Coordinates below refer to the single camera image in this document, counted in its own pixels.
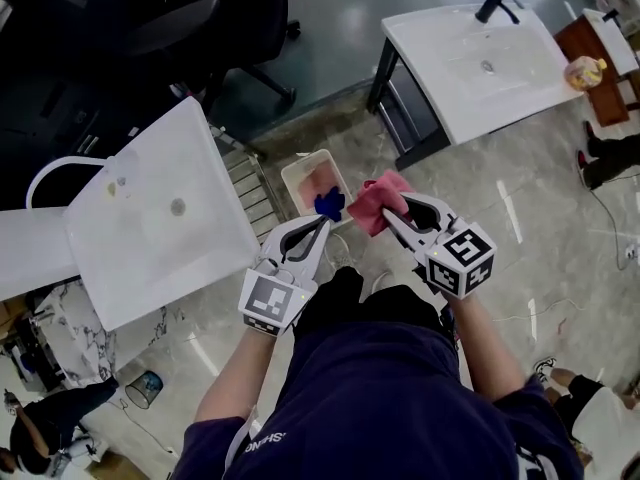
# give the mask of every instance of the dark t-shirt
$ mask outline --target dark t-shirt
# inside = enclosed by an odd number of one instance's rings
[[[243,423],[191,425],[172,478],[221,478]],[[460,384],[440,334],[359,322],[296,344],[274,413],[224,478],[582,477],[537,380],[492,404]]]
[[[60,432],[47,420],[46,415],[41,414],[41,411],[38,410],[38,403],[28,404],[24,408],[24,412],[42,434],[45,443],[49,447],[49,453],[53,454],[57,451],[60,448]],[[47,470],[51,459],[38,453],[33,446],[33,440],[27,427],[25,427],[20,418],[16,418],[16,422],[13,424],[9,442],[13,454],[20,458],[18,463],[24,466],[29,473],[41,475]]]

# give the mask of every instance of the chair wheel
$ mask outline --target chair wheel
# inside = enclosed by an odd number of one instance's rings
[[[302,31],[300,30],[300,23],[292,23],[287,26],[287,37],[289,39],[295,41],[296,39],[298,39],[298,37],[300,37],[300,34],[302,34]]]

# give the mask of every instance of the pink cloth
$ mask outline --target pink cloth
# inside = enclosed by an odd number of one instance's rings
[[[358,192],[356,200],[347,206],[347,211],[362,229],[376,236],[388,224],[382,208],[389,208],[406,216],[409,206],[400,192],[414,192],[407,181],[395,171],[385,171],[377,180],[367,180]]]

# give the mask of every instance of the faucet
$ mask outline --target faucet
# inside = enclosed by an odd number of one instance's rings
[[[520,9],[524,9],[524,5],[522,5],[518,0],[513,1],[517,4],[518,7],[520,7]],[[489,21],[489,18],[491,18],[493,12],[498,7],[502,8],[502,10],[509,15],[514,25],[518,25],[520,23],[518,17],[513,14],[511,9],[509,9],[502,0],[485,0],[485,2],[482,4],[482,7],[480,7],[480,10],[476,13],[476,19],[480,23],[486,24]]]

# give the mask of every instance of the hand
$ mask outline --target hand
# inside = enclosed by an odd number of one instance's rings
[[[4,407],[8,412],[14,412],[20,407],[20,400],[11,391],[4,390]]]

